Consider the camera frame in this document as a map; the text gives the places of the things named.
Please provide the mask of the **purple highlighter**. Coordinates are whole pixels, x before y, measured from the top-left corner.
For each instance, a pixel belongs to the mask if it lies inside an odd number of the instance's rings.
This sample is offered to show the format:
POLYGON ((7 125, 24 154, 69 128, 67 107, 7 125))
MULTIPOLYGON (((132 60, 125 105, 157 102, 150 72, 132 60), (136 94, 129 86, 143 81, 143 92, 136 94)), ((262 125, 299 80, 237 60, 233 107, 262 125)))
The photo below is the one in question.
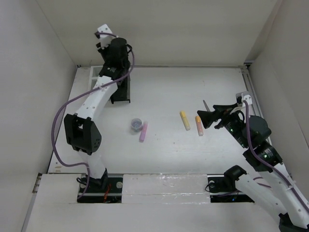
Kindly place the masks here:
POLYGON ((147 133, 147 128, 148 128, 148 122, 144 121, 143 126, 142 126, 142 130, 141 130, 141 133, 140 133, 140 137, 139 137, 139 141, 141 143, 144 142, 144 140, 145 140, 145 136, 146 136, 146 133, 147 133))

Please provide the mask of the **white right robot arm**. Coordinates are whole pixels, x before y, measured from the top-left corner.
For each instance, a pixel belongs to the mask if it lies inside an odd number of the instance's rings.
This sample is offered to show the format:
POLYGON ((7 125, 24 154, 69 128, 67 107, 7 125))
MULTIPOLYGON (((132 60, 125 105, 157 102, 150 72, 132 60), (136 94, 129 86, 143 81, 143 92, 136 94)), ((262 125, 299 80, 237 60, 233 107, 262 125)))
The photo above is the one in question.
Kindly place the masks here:
POLYGON ((214 105, 214 111, 198 111, 204 128, 218 121, 215 129, 225 128, 245 148, 243 156, 269 185, 257 183, 240 166, 235 165, 222 177, 209 179, 205 190, 225 197, 235 192, 246 194, 263 208, 278 224, 281 232, 307 232, 309 230, 309 202, 286 170, 281 156, 267 142, 271 134, 267 122, 245 112, 237 104, 214 105))

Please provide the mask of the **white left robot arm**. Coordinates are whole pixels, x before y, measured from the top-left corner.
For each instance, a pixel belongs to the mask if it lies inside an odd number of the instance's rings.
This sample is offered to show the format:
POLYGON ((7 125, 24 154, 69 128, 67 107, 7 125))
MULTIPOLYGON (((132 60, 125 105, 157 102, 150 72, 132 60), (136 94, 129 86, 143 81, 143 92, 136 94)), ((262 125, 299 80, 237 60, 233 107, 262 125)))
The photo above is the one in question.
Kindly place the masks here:
POLYGON ((101 69, 93 92, 88 95, 82 106, 64 118, 66 140, 82 160, 88 164, 90 173, 78 181, 89 185, 96 191, 104 191, 108 184, 108 172, 103 163, 99 147, 102 136, 97 120, 108 101, 111 103, 130 101, 130 61, 132 47, 124 38, 114 38, 103 48, 97 44, 104 65, 101 69))

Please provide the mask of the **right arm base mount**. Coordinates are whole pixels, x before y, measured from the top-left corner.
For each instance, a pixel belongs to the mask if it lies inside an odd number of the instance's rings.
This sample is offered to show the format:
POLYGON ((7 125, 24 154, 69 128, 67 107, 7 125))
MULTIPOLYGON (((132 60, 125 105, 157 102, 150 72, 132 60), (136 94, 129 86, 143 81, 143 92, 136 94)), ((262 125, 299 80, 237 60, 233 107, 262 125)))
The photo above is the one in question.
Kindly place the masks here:
POLYGON ((211 203, 253 203, 249 196, 236 189, 235 182, 243 174, 247 172, 238 165, 224 174, 210 174, 205 191, 210 194, 211 203))

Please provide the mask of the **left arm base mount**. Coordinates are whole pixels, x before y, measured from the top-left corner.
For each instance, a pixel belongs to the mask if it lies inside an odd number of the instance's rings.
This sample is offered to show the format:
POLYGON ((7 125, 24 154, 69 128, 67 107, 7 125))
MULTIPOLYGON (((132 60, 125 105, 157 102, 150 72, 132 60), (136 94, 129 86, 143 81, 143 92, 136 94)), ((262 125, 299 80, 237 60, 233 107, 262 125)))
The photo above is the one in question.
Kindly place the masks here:
POLYGON ((121 203, 123 175, 108 174, 101 179, 90 178, 86 188, 87 175, 76 178, 79 183, 78 203, 121 203))

